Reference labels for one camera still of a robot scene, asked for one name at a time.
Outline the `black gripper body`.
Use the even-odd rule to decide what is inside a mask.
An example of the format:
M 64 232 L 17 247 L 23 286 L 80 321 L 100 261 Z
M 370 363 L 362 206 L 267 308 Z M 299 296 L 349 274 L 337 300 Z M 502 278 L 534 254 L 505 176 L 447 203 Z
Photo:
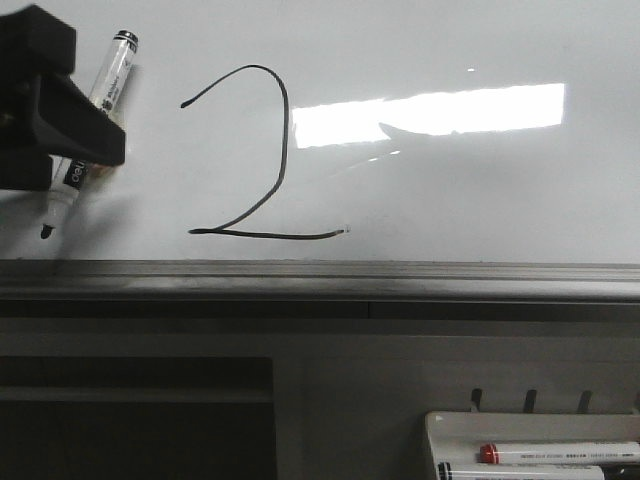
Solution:
M 44 191 L 52 159 L 36 134 L 41 81 L 75 69 L 76 32 L 37 5 L 1 17 L 1 188 Z

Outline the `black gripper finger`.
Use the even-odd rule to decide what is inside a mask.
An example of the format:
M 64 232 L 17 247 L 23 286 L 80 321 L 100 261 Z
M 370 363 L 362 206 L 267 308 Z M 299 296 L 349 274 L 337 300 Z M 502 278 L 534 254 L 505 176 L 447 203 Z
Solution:
M 69 77 L 38 75 L 30 87 L 29 134 L 36 150 L 103 166 L 124 163 L 124 130 Z

